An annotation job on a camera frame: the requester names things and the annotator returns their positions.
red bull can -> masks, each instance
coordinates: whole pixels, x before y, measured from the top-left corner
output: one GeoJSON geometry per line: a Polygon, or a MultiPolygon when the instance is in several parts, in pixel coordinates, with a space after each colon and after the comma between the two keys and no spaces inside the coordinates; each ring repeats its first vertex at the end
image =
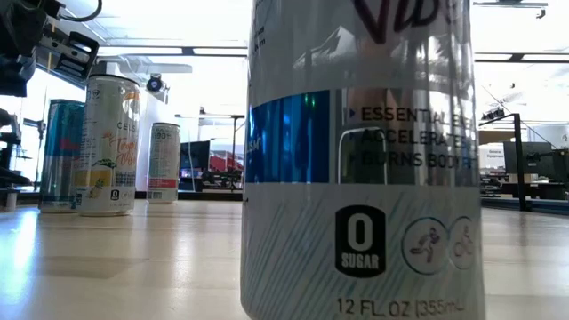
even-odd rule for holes
{"type": "Polygon", "coordinates": [[[39,209],[42,213],[75,212],[75,169],[81,147],[84,103],[51,100],[45,134],[39,209]]]}

can lid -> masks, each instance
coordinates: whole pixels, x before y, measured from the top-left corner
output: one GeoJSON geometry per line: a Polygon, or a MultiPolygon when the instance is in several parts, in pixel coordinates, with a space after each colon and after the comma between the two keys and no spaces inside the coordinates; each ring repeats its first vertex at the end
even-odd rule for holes
{"type": "Polygon", "coordinates": [[[170,123],[153,123],[152,125],[157,125],[157,124],[175,125],[175,126],[177,126],[178,128],[180,128],[180,125],[179,125],[179,124],[170,124],[170,123]]]}
{"type": "Polygon", "coordinates": [[[51,99],[50,103],[77,103],[84,105],[84,102],[76,101],[76,100],[67,100],[67,99],[51,99]]]}
{"type": "Polygon", "coordinates": [[[132,80],[132,79],[129,79],[129,78],[127,78],[126,76],[116,76],[116,75],[107,75],[107,74],[92,74],[92,75],[89,76],[89,79],[91,79],[92,77],[96,77],[96,76],[114,77],[114,78],[117,78],[117,79],[130,81],[130,82],[132,82],[133,84],[139,85],[136,81],[134,81],[134,80],[132,80]]]}

pole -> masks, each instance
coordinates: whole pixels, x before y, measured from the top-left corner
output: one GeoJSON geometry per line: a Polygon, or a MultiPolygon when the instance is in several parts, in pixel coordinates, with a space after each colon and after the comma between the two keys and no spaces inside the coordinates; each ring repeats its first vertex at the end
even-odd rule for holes
{"type": "Polygon", "coordinates": [[[514,138],[516,140],[516,163],[517,163],[517,196],[519,198],[519,211],[526,212],[524,181],[524,150],[522,149],[522,128],[519,114],[514,114],[514,138]]]}
{"type": "Polygon", "coordinates": [[[233,117],[233,159],[231,160],[233,162],[232,166],[231,166],[231,193],[233,193],[234,190],[234,175],[235,175],[235,138],[236,138],[236,130],[237,130],[237,117],[234,116],[233,117]]]}

can label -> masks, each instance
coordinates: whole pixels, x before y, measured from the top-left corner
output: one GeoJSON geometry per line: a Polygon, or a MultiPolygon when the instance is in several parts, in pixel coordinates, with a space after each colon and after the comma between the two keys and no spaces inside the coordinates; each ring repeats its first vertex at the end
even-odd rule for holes
{"type": "Polygon", "coordinates": [[[151,134],[147,199],[176,201],[180,175],[180,127],[155,124],[151,134]]]}
{"type": "Polygon", "coordinates": [[[134,207],[139,137],[138,86],[92,78],[76,173],[80,212],[125,212],[134,207]]]}
{"type": "Polygon", "coordinates": [[[84,103],[53,101],[45,138],[40,209],[75,209],[74,173],[79,159],[84,103]]]}
{"type": "Polygon", "coordinates": [[[254,319],[485,319],[468,1],[255,2],[254,319]]]}

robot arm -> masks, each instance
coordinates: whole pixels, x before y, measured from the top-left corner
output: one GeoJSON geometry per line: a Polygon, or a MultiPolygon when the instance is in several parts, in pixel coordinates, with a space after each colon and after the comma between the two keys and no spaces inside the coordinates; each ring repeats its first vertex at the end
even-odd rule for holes
{"type": "Polygon", "coordinates": [[[63,7],[57,0],[0,1],[0,95],[26,96],[26,83],[36,69],[38,45],[59,57],[55,72],[80,82],[89,76],[99,43],[77,32],[56,35],[47,21],[48,17],[92,20],[100,13],[102,0],[97,10],[84,18],[61,16],[63,7]]]}

